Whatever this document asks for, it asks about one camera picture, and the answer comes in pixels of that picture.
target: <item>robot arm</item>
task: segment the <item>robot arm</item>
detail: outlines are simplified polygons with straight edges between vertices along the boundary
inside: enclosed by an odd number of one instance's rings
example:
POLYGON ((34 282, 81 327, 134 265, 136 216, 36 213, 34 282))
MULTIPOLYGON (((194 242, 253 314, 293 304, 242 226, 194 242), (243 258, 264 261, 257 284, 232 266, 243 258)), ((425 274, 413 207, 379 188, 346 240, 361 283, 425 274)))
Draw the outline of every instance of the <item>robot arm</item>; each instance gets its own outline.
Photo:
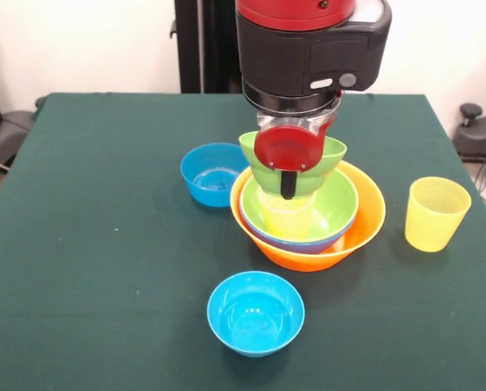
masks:
POLYGON ((258 110, 255 153, 282 171, 290 199, 296 173, 322 158, 342 91, 376 81, 391 8, 386 0, 236 0, 236 7, 243 93, 258 110))

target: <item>red robot part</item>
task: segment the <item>red robot part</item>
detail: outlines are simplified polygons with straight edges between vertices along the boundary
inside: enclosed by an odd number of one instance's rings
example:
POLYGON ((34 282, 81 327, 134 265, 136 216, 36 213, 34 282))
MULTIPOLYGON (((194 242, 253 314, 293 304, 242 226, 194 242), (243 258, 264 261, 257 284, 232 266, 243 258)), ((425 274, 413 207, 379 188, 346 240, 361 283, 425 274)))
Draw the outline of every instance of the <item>red robot part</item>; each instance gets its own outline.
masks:
POLYGON ((324 125, 318 134, 297 126, 276 126, 259 132, 255 153, 259 161, 271 169, 307 171, 315 167, 324 152, 324 125))
POLYGON ((236 0, 237 11, 269 29, 309 31, 344 22, 356 0, 236 0))

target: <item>table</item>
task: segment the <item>table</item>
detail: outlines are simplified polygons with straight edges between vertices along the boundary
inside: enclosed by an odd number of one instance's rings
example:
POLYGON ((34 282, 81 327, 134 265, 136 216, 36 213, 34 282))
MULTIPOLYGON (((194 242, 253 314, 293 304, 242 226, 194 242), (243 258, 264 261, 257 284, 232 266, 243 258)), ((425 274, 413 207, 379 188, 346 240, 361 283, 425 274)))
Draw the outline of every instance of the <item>table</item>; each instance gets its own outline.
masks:
POLYGON ((0 390, 486 390, 486 208, 423 96, 349 95, 331 135, 381 187, 377 238, 319 273, 268 261, 179 163, 256 128, 238 95, 53 94, 0 193, 0 390), (410 183, 459 181, 473 205, 442 253, 403 238, 410 183), (294 342, 240 357, 208 328, 242 270, 291 281, 294 342))

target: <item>green bowl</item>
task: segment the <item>green bowl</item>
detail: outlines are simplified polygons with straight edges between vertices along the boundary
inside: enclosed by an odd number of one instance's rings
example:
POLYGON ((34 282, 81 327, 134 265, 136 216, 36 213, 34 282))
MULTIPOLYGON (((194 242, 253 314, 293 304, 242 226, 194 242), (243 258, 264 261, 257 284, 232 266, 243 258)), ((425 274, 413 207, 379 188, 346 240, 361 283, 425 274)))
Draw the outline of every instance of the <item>green bowl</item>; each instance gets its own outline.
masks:
MULTIPOLYGON (((281 172, 280 170, 266 167, 257 159, 254 152, 256 136, 257 132, 242 134, 239 137, 239 144, 243 149, 243 154, 250 162, 252 174, 258 183, 267 193, 280 196, 281 172)), ((321 161, 312 169, 298 174, 295 197, 310 196, 317 191, 326 181, 327 175, 344 158, 347 150, 346 144, 336 138, 326 137, 321 161)))
POLYGON ((357 189, 351 179, 339 169, 334 169, 318 189, 311 212, 309 234, 303 239, 282 238, 269 233, 258 191, 259 183, 251 176, 241 193, 241 212, 263 235, 282 242, 304 244, 326 240, 345 231, 357 215, 357 189))

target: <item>plastic cup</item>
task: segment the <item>plastic cup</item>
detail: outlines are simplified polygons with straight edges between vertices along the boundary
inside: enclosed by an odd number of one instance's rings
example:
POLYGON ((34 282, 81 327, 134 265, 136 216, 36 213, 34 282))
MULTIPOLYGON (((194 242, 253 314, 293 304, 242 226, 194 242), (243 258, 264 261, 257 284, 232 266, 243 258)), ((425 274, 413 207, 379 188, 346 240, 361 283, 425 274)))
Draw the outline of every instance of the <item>plastic cup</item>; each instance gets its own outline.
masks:
POLYGON ((259 188, 257 197, 261 203, 261 212, 268 232, 286 240, 307 238, 315 208, 315 196, 284 200, 259 188))
POLYGON ((469 192, 457 183, 420 178, 409 189, 405 238, 420 251, 438 252, 452 239, 470 207, 469 192))

